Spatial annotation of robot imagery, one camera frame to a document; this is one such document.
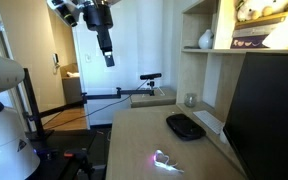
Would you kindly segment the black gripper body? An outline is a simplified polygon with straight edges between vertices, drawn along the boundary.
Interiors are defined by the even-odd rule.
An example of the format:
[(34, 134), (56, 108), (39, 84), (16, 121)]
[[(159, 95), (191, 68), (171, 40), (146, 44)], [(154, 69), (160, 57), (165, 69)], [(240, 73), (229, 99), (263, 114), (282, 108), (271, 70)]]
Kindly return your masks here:
[(87, 5), (83, 9), (83, 19), (90, 31), (97, 32), (99, 47), (103, 52), (112, 50), (109, 29), (113, 27), (110, 8), (106, 4)]

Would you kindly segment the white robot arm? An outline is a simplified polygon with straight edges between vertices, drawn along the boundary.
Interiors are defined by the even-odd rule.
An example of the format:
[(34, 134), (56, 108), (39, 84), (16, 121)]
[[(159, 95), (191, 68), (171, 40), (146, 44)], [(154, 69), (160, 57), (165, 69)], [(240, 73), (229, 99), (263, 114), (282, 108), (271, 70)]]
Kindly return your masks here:
[[(24, 78), (18, 62), (0, 56), (0, 92), (16, 87)], [(0, 180), (26, 180), (39, 164), (18, 112), (0, 102)]]

